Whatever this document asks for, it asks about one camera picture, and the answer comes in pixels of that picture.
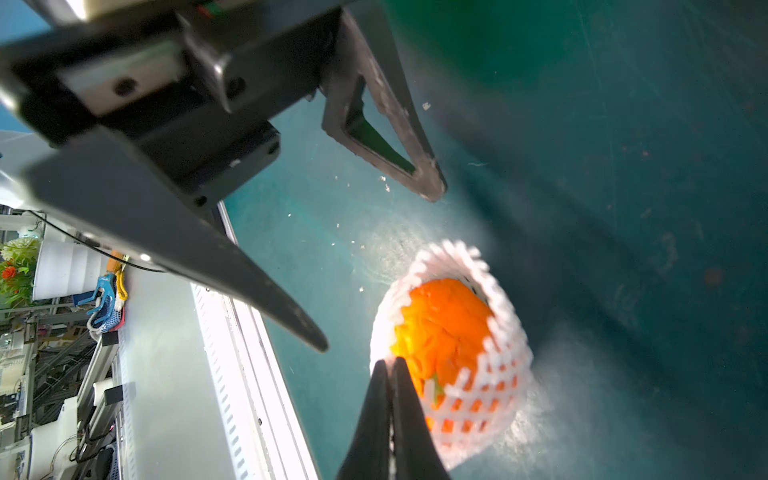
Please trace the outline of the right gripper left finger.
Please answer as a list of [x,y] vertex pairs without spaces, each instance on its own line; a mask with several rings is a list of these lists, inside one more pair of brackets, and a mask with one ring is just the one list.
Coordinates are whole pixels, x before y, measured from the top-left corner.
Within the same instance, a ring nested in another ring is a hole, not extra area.
[[341,480],[386,480],[390,469],[390,394],[387,364],[375,363],[355,433],[336,475]]

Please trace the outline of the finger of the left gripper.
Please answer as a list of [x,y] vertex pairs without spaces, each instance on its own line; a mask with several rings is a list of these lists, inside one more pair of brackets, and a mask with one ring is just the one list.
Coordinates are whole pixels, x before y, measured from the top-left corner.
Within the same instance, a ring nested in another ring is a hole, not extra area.
[[[392,31],[378,5],[341,7],[333,53],[323,72],[323,130],[355,155],[429,202],[447,184],[423,130]],[[368,91],[393,128],[400,154],[366,120]]]

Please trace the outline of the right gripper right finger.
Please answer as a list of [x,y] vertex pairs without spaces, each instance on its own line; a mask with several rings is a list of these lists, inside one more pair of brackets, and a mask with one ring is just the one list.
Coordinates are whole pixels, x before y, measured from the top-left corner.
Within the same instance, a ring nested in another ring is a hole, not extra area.
[[390,377],[395,479],[449,480],[403,358],[395,360]]

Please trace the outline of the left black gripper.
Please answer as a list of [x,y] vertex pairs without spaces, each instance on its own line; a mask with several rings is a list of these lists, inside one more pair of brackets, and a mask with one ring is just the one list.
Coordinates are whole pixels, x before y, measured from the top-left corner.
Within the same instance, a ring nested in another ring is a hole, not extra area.
[[24,163],[24,193],[327,351],[313,319],[177,188],[204,208],[277,159],[271,121],[320,88],[348,9],[137,1],[88,16],[67,1],[41,2],[54,27],[1,47],[3,105],[42,150],[60,148]]

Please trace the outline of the netted orange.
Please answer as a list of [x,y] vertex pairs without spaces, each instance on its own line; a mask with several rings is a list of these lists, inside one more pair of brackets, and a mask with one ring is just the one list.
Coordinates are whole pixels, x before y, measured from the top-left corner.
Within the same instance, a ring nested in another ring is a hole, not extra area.
[[370,361],[405,360],[447,470],[511,427],[533,380],[516,310],[480,251],[462,241],[423,247],[373,320]]

